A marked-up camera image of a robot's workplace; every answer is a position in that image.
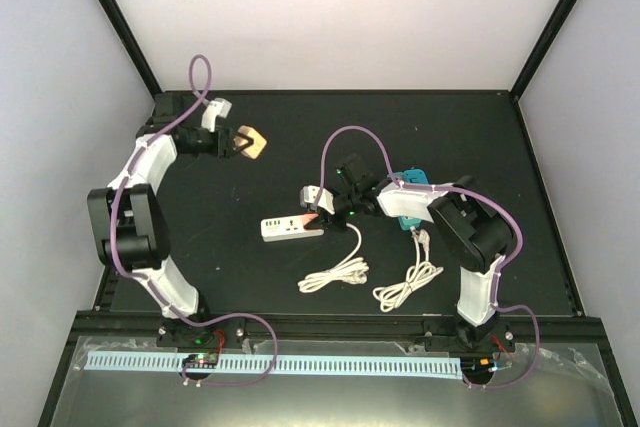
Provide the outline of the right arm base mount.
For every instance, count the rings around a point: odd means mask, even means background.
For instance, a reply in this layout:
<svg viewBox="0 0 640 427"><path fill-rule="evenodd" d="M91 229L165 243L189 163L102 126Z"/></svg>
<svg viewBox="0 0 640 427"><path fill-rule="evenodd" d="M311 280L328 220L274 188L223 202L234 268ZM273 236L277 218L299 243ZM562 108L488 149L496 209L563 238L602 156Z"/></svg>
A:
<svg viewBox="0 0 640 427"><path fill-rule="evenodd" d="M499 351L496 340L502 342L508 352L513 352L513 342L506 339L511 330L506 319L498 314L487 323L474 327L460 316L429 317L422 322L423 343L428 350L463 354L493 354Z"/></svg>

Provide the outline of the large orange cube adapter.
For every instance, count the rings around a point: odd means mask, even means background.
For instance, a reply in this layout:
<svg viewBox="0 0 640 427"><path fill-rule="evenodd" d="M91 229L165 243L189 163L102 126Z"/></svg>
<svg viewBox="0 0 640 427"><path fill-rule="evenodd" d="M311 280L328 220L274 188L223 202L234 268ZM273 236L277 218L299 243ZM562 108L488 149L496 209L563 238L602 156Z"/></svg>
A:
<svg viewBox="0 0 640 427"><path fill-rule="evenodd" d="M255 128L240 126L234 137L236 150L250 160L256 160L267 146L266 138Z"/></svg>

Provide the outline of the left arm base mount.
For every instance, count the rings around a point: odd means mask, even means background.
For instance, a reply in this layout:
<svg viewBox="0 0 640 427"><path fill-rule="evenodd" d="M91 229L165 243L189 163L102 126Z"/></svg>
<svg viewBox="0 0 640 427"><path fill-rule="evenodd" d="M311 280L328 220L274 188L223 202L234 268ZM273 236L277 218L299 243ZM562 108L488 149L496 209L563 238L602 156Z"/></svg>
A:
<svg viewBox="0 0 640 427"><path fill-rule="evenodd" d="M238 313L225 314L210 320L189 318L163 319L156 328L157 345L175 347L179 351L213 351L237 349L247 331L248 318Z"/></svg>

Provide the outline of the white power strip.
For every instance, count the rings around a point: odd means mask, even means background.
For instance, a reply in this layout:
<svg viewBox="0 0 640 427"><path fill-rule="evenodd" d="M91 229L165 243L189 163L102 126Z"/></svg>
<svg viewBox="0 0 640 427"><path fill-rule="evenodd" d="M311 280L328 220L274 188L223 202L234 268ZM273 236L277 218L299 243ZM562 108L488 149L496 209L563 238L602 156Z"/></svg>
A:
<svg viewBox="0 0 640 427"><path fill-rule="evenodd" d="M264 242L278 242L318 237L324 234L322 229L305 229L300 215L274 217L260 222L261 237Z"/></svg>

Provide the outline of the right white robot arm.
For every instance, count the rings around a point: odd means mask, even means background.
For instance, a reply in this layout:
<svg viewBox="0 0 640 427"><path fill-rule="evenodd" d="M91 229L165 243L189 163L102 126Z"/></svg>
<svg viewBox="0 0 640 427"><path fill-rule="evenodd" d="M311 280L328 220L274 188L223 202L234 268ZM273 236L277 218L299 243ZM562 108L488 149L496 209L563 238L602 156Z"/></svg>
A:
<svg viewBox="0 0 640 427"><path fill-rule="evenodd" d="M342 228L352 213L433 224L460 267L456 341L467 350L479 349L490 339L488 323L499 311L500 271L522 248L522 232L514 218L470 175L442 184L412 182L403 173L382 178L357 155L336 171L343 193L324 185L300 191L301 204L318 214L317 224Z"/></svg>

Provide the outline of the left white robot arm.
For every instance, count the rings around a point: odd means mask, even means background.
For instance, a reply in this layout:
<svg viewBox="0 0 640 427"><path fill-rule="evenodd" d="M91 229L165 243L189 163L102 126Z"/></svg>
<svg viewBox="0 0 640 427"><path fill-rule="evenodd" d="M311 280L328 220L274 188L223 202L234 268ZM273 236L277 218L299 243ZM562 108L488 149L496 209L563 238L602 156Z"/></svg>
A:
<svg viewBox="0 0 640 427"><path fill-rule="evenodd" d="M93 189L87 207L101 263L142 286L164 318L181 321L179 333L193 346L207 344L215 323L203 295L172 259L170 232L157 192L181 154L233 158L257 141L221 125L232 103L203 99L185 108L178 95L156 97L153 114L136 133L134 149L120 173L104 188Z"/></svg>

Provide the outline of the small pink cube adapter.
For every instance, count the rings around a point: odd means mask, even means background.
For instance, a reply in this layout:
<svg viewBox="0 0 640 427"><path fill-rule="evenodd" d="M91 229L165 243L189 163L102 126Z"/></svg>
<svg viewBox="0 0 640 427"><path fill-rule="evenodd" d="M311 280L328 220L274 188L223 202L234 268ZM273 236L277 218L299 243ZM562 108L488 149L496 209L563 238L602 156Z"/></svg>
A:
<svg viewBox="0 0 640 427"><path fill-rule="evenodd" d="M307 229L309 224L313 224L318 218L317 213L307 213L300 216L302 226Z"/></svg>

